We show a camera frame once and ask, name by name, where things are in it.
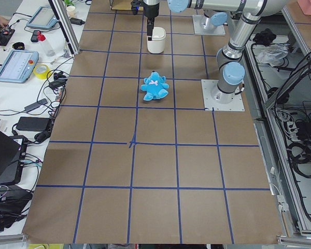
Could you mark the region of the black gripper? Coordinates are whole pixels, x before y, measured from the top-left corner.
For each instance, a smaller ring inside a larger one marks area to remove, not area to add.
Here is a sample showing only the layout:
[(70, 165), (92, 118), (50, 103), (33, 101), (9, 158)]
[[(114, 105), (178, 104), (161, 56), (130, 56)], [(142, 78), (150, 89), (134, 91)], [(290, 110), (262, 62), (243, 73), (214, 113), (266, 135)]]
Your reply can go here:
[(152, 41), (154, 18), (159, 15), (159, 0), (143, 0), (144, 16), (147, 17), (147, 39)]

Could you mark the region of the person hand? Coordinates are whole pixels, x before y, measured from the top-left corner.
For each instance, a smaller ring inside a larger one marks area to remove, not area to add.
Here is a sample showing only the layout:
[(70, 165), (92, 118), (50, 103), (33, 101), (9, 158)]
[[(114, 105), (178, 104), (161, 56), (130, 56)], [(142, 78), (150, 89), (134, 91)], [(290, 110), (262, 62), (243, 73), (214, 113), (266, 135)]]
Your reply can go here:
[(4, 17), (0, 16), (0, 25), (2, 27), (5, 27), (9, 24), (9, 21), (7, 19), (5, 19)]

